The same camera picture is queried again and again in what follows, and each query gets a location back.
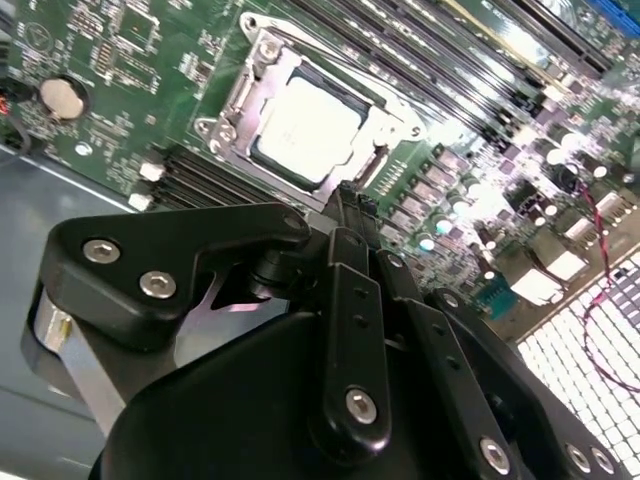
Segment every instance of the microchip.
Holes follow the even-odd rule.
[[[460,240],[463,235],[464,232],[456,227],[453,227],[449,232],[449,238],[451,238],[452,240]]]
[[[500,164],[499,170],[505,175],[511,175],[515,168],[516,166],[513,163],[511,163],[509,160],[505,160],[504,162],[502,162],[502,164]]]
[[[410,230],[411,227],[416,223],[416,220],[414,218],[411,218],[409,215],[399,211],[394,212],[391,217],[389,217],[389,219],[397,226],[405,230]]]
[[[271,112],[254,150],[313,185],[322,183],[335,165],[347,163],[363,123],[359,112],[302,77],[292,78],[267,108]],[[327,119],[322,128],[318,119]]]
[[[415,198],[406,197],[400,202],[400,206],[417,217],[424,217],[427,213],[427,206]]]
[[[438,203],[444,197],[442,192],[423,182],[416,183],[411,191],[420,197],[425,203]]]
[[[424,176],[433,185],[439,187],[452,187],[456,183],[456,179],[452,175],[443,172],[438,167],[431,167]]]
[[[136,50],[145,51],[153,41],[158,24],[157,18],[133,5],[125,5],[118,26],[118,38]]]
[[[433,155],[436,157],[436,162],[447,170],[451,170],[453,172],[464,172],[469,170],[469,162],[442,145],[438,145],[433,150]]]
[[[447,268],[447,273],[449,275],[459,275],[460,272],[462,272],[463,268],[460,266],[460,264],[458,263],[452,263],[451,265],[449,265],[449,268]]]
[[[500,213],[498,213],[498,218],[503,222],[506,222],[511,218],[511,212],[509,210],[504,210],[504,209],[500,210]]]

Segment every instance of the screw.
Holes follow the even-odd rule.
[[[106,265],[120,258],[120,249],[108,240],[89,240],[82,247],[88,260]]]
[[[587,457],[584,456],[584,453],[582,453],[580,450],[578,450],[576,447],[574,447],[570,443],[567,443],[566,448],[567,448],[567,453],[569,454],[569,458],[573,461],[573,463],[575,463],[575,465],[580,470],[582,470],[582,472],[584,473],[591,472],[591,465],[589,465],[589,460],[587,460]]]
[[[393,254],[389,254],[389,262],[396,268],[402,268],[402,260]]]
[[[236,130],[231,125],[222,125],[220,127],[220,138],[225,142],[233,142],[236,137]]]
[[[164,300],[176,293],[176,282],[168,273],[153,271],[140,277],[140,288],[145,295]]]
[[[495,440],[489,437],[482,438],[480,450],[487,463],[500,475],[507,475],[511,471],[509,457]]]
[[[373,399],[362,390],[354,388],[347,392],[347,410],[359,423],[370,425],[378,416],[378,409]]]
[[[265,61],[275,62],[280,55],[280,45],[271,41],[262,42],[258,52]]]
[[[450,293],[443,293],[442,298],[444,298],[444,301],[447,302],[453,308],[458,308],[460,306],[456,297],[454,297]]]
[[[293,215],[285,215],[284,223],[289,225],[291,228],[295,228],[296,230],[300,230],[304,227],[302,221],[298,217],[294,217]]]
[[[593,456],[596,458],[596,463],[600,466],[600,468],[602,468],[609,475],[613,475],[615,473],[613,463],[611,463],[609,457],[602,453],[601,450],[597,449],[596,447],[591,447],[591,453],[593,453]]]

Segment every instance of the ram slot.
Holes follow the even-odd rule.
[[[382,41],[419,67],[421,72],[427,73],[436,84],[446,85],[463,98],[473,103],[486,116],[495,118],[499,115],[501,106],[479,92],[473,92],[468,80],[449,68],[438,56],[427,50],[418,50],[409,44],[402,35],[390,28],[384,20],[370,11],[360,10],[351,0],[329,0],[327,4],[339,9],[349,21],[359,21],[363,26],[371,29]]]
[[[611,60],[536,1],[492,2],[576,72],[589,78],[600,79],[613,67]]]
[[[345,46],[348,46],[359,55],[377,62],[382,66],[382,70],[395,77],[397,84],[402,88],[423,97],[422,100],[433,103],[448,115],[459,120],[470,130],[478,134],[483,131],[485,125],[483,120],[455,103],[453,99],[442,93],[438,88],[430,85],[427,80],[416,75],[411,69],[399,65],[392,56],[380,49],[375,43],[371,42],[370,39],[365,39],[363,36],[359,36],[359,38],[354,36],[353,30],[343,26],[341,22],[336,20],[335,16],[318,7],[315,2],[307,2],[305,0],[287,1],[330,30]]]
[[[499,53],[502,51],[501,48],[496,45],[487,44],[485,41],[481,40],[476,33],[467,28],[465,24],[456,21],[455,16],[449,11],[438,5],[434,5],[429,0],[414,1],[422,10],[428,12],[429,15],[435,18],[444,28],[450,30],[457,37],[464,39],[465,42],[471,45],[479,53],[498,63],[502,68],[513,75],[514,78],[526,84],[541,83],[543,80],[535,70],[528,70],[523,65],[516,65],[510,58]],[[399,9],[405,8],[407,12],[411,10],[411,7],[403,7],[402,2],[394,0],[394,3],[398,4]]]
[[[456,45],[445,36],[436,32],[429,21],[416,14],[416,12],[401,7],[396,0],[371,1],[367,2],[366,5],[373,5],[377,10],[384,12],[389,18],[397,18],[404,21],[407,26],[414,30],[415,35],[419,37],[420,40],[441,52],[446,58],[455,59],[455,61],[461,64],[469,73],[474,72],[474,76],[489,88],[497,90],[506,97],[511,97],[515,93],[513,86],[505,81],[504,78],[500,77],[500,75],[497,75],[486,63],[473,53]]]

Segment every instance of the green circuit board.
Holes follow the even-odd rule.
[[[332,2],[312,1],[329,10],[332,8]],[[349,51],[348,45],[341,43],[330,29],[294,3],[287,0],[22,2],[9,59],[10,75],[34,86],[53,75],[71,75],[88,88],[90,106],[88,113],[74,122],[52,120],[38,102],[20,104],[15,112],[34,136],[45,141],[47,155],[123,196],[129,195],[139,181],[140,164],[151,145],[182,145],[205,161],[215,162],[215,155],[195,133],[193,123],[195,118],[216,117],[220,113],[252,48],[240,28],[243,13],[289,20],[314,32],[337,51]],[[354,3],[362,6],[369,2]],[[408,8],[420,10],[421,2],[405,3]],[[640,130],[637,122],[640,109],[638,40],[612,28],[582,0],[541,3],[611,61],[612,68],[601,79],[589,79],[573,72],[581,90],[565,92],[557,103],[558,108],[566,112],[564,123],[585,135],[585,150],[596,152],[606,164],[624,162]],[[555,83],[560,82],[556,79],[560,79],[561,74],[572,73],[561,58],[526,34],[517,19],[510,18],[490,1],[460,0],[443,4],[475,31],[476,37],[486,38],[495,48],[508,50],[515,64],[535,69]],[[393,20],[389,20],[389,27],[401,28]],[[472,42],[446,25],[434,21],[431,27],[452,44],[486,60]],[[352,28],[356,34],[359,27],[353,25]],[[354,62],[371,70],[372,60],[362,56],[354,58]],[[442,60],[455,64],[454,59],[442,57]],[[473,75],[468,71],[462,74],[465,75],[473,85]],[[514,89],[525,92],[532,89],[508,73],[503,75],[503,80]],[[456,94],[446,92],[441,86],[437,88],[443,88],[442,92],[459,101]],[[497,94],[491,98],[491,95],[488,94],[489,103],[508,108],[503,96]],[[513,168],[506,171],[504,157],[487,148],[477,131],[460,122],[443,119],[438,109],[431,114],[426,108],[420,115],[425,126],[420,139],[401,142],[367,185],[366,193],[379,201],[383,218],[392,218],[416,175],[424,171],[425,165],[434,162],[433,151],[440,144],[466,158],[471,173],[486,192],[501,194],[519,179],[527,178],[535,182],[561,212],[578,208],[574,199],[549,182],[544,162],[531,146],[525,145]],[[490,120],[482,111],[477,117]],[[547,134],[547,126],[534,129],[539,137]],[[246,176],[242,171],[236,173]],[[620,186],[615,179],[606,181],[613,190]],[[260,185],[272,188],[264,183]],[[452,213],[445,203],[432,205],[432,211],[441,211],[451,219],[455,235],[438,237],[438,248],[429,254],[421,251],[416,243],[416,234],[431,228],[427,219],[405,227],[399,237],[389,240],[388,244],[406,256],[422,285],[456,286],[465,295],[477,295],[487,287],[487,282],[478,278],[478,267],[468,249],[475,238],[474,225],[482,221],[492,231],[499,232],[495,256],[513,245],[526,243],[537,229],[522,216],[501,215],[503,210],[508,210],[508,204],[492,195],[471,202],[464,216]]]

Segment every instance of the dimm slot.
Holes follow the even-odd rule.
[[[486,63],[459,45],[447,40],[445,36],[436,32],[426,19],[416,14],[413,10],[402,8],[395,0],[381,0],[371,3],[390,17],[404,20],[415,30],[416,35],[422,37],[421,39],[423,39],[425,43],[444,52],[447,58],[455,59],[455,61],[461,63],[467,71],[476,72],[475,76],[490,88],[496,89],[499,93],[507,97],[515,93],[514,87],[497,75]],[[491,78],[495,83],[487,82],[483,77],[478,76],[477,73]]]
[[[421,52],[411,46],[397,31],[386,25],[380,17],[358,9],[350,0],[330,0],[328,3],[335,8],[339,8],[341,13],[347,15],[346,18],[362,22],[385,43],[417,65],[421,72],[428,73],[436,80],[436,83],[448,86],[458,95],[469,100],[488,117],[496,117],[499,114],[500,105],[495,104],[495,102],[477,92],[473,94],[467,79],[450,69],[436,56],[427,51]]]
[[[304,0],[287,0],[288,3],[297,7],[302,12],[310,15],[318,23],[325,28],[331,30],[336,37],[349,48],[358,52],[360,55],[369,57],[382,65],[383,70],[392,73],[403,88],[413,91],[422,96],[423,99],[434,103],[437,107],[458,119],[462,124],[476,133],[481,133],[484,128],[484,122],[478,119],[471,112],[468,112],[461,106],[457,105],[451,98],[442,94],[437,88],[433,88],[424,79],[417,77],[413,72],[400,67],[396,61],[380,48],[372,44],[370,40],[362,40],[355,38],[353,31],[342,27],[333,15],[325,10],[318,8],[314,2],[306,2]]]
[[[613,67],[611,60],[539,3],[531,0],[492,1],[576,72],[600,79]]]

